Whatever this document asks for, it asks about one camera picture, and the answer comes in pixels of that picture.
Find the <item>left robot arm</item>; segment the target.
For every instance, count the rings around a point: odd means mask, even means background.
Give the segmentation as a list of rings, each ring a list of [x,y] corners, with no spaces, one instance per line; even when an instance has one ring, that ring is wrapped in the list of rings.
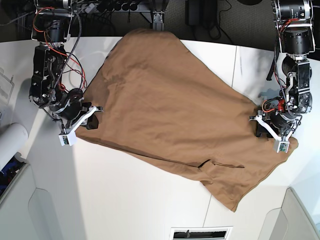
[[[308,54],[315,52],[313,3],[310,0],[273,0],[276,28],[274,56],[267,80],[280,86],[279,95],[263,102],[257,114],[266,126],[256,124],[255,135],[287,141],[312,109]]]

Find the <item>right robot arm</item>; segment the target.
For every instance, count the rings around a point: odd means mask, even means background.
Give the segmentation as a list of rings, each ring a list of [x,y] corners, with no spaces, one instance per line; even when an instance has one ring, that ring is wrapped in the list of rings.
[[[95,130],[99,126],[95,113],[102,111],[102,107],[84,102],[85,71],[74,52],[64,48],[72,20],[80,16],[71,0],[36,0],[34,5],[31,38],[39,45],[34,49],[29,98],[52,121],[60,124],[63,134],[78,127]],[[71,90],[62,83],[69,61],[80,67],[77,73],[81,76],[80,86]]]

